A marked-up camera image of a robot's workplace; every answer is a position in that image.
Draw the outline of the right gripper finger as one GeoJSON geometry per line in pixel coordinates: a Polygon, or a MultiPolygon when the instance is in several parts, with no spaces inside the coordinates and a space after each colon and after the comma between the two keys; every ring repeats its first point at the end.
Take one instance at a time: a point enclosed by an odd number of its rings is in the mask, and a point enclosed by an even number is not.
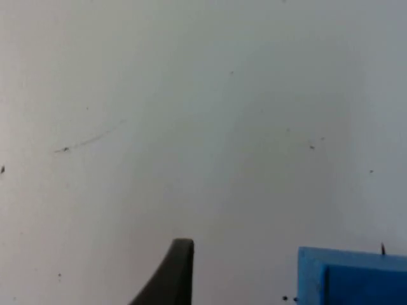
{"type": "Polygon", "coordinates": [[[192,304],[194,253],[192,239],[174,239],[154,275],[130,305],[192,304]]]}

